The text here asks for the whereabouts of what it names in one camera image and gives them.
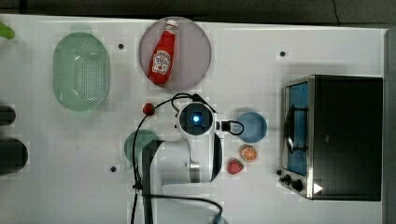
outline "orange slice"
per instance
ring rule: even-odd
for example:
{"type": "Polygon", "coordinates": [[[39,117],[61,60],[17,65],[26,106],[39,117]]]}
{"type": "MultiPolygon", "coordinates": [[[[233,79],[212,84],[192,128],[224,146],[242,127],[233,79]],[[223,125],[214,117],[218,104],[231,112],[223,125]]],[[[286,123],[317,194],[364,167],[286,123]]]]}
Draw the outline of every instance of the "orange slice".
{"type": "Polygon", "coordinates": [[[256,148],[252,146],[244,146],[241,148],[240,152],[242,159],[244,159],[244,161],[247,162],[253,162],[259,156],[259,153],[257,152],[256,148]]]}

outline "black oven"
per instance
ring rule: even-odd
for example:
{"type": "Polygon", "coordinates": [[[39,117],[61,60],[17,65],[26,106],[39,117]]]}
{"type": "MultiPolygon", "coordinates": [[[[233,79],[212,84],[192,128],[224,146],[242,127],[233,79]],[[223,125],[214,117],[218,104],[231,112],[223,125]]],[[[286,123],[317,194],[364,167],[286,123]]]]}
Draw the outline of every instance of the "black oven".
{"type": "Polygon", "coordinates": [[[381,200],[382,78],[293,80],[283,112],[284,187],[312,200],[381,200]]]}

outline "red ball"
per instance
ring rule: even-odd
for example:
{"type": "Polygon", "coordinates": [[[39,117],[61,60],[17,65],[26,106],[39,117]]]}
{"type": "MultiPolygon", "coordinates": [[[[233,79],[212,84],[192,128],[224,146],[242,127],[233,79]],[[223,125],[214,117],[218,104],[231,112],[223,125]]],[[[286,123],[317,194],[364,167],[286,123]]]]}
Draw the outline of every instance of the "red ball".
{"type": "Polygon", "coordinates": [[[151,103],[145,104],[145,106],[143,107],[143,114],[148,116],[153,116],[154,113],[155,113],[154,105],[151,103]]]}

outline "oven window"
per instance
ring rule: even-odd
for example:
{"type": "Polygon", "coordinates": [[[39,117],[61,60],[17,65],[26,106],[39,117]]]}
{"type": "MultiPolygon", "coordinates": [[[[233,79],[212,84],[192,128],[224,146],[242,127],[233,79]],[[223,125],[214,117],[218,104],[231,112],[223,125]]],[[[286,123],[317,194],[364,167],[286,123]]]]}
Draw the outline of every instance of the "oven window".
{"type": "MultiPolygon", "coordinates": [[[[294,105],[297,108],[308,107],[308,83],[302,83],[290,87],[289,108],[294,105]]],[[[288,151],[288,170],[306,175],[306,135],[307,115],[305,111],[294,113],[294,141],[293,153],[288,151]]]]}

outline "ketchup bottle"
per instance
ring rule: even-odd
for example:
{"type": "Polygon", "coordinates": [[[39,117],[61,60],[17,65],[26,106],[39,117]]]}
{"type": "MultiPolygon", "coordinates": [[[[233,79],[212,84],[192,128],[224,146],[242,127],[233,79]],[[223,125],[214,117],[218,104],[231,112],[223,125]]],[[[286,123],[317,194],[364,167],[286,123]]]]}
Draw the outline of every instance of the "ketchup bottle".
{"type": "Polygon", "coordinates": [[[165,83],[171,75],[176,31],[177,23],[169,20],[166,23],[165,30],[160,41],[158,41],[157,47],[152,52],[148,78],[155,84],[165,83]]]}

